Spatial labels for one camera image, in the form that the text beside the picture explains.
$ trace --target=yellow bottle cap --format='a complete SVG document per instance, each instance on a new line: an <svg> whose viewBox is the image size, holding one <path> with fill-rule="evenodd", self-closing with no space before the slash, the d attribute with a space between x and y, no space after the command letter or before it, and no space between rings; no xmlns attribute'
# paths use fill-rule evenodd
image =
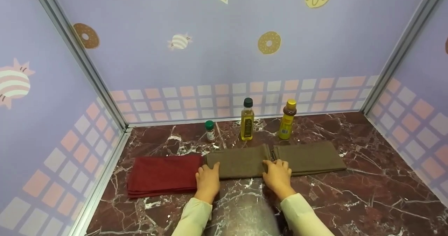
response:
<svg viewBox="0 0 448 236"><path fill-rule="evenodd" d="M286 107L289 109L294 109L296 108L297 102L293 99L288 99L288 101L286 102Z"/></svg>

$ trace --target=hand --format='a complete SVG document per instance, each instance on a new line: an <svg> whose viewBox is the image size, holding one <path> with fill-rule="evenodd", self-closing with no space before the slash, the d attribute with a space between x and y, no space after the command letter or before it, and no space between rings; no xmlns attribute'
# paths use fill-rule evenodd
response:
<svg viewBox="0 0 448 236"><path fill-rule="evenodd" d="M213 169L210 169L207 165L202 165L202 167L197 169L196 186L195 198L209 204L213 203L213 199L218 194L220 186L219 162L213 165Z"/></svg>
<svg viewBox="0 0 448 236"><path fill-rule="evenodd" d="M287 161L280 159L274 162L263 160L267 165L267 173L263 172L263 180L280 199L296 194L296 191L291 187L291 169Z"/></svg>

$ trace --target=table surface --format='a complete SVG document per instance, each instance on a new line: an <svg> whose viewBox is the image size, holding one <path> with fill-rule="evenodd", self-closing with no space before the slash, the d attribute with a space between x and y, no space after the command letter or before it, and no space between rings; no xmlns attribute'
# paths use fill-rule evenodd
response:
<svg viewBox="0 0 448 236"><path fill-rule="evenodd" d="M204 123L133 129L88 228L90 236L171 235L193 194L129 200L126 178L134 158L206 154L263 143L294 145L329 140L348 169L293 177L293 188L336 235L448 235L448 209L361 113L298 116L293 135L279 140L278 118L256 120L251 141L238 122L218 122L207 142ZM290 236L275 196L260 178L221 182L206 236Z"/></svg>

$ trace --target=towel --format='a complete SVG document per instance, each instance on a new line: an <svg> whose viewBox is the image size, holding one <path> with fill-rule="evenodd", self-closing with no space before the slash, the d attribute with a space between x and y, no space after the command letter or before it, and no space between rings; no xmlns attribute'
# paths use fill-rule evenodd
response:
<svg viewBox="0 0 448 236"><path fill-rule="evenodd" d="M253 148L219 150L206 155L208 167L212 168L215 163L220 162L220 179L262 177L263 172L267 172L263 160L270 160L266 144Z"/></svg>
<svg viewBox="0 0 448 236"><path fill-rule="evenodd" d="M200 154L138 157L128 176L128 197L193 193L196 191L195 174L202 161Z"/></svg>
<svg viewBox="0 0 448 236"><path fill-rule="evenodd" d="M347 168L329 141L274 146L274 159L287 161L293 171L292 175L318 174Z"/></svg>

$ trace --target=purple wall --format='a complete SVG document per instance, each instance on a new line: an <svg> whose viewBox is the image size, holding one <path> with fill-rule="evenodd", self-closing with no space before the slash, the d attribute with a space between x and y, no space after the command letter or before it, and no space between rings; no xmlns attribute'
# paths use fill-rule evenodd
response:
<svg viewBox="0 0 448 236"><path fill-rule="evenodd" d="M370 114L448 206L448 0L442 0Z"/></svg>
<svg viewBox="0 0 448 236"><path fill-rule="evenodd" d="M0 14L0 235L66 235L119 132L38 0Z"/></svg>
<svg viewBox="0 0 448 236"><path fill-rule="evenodd" d="M421 0L59 0L130 123L358 110ZM274 31L278 51L259 38ZM185 34L192 41L176 34ZM170 50L168 42L180 39Z"/></svg>

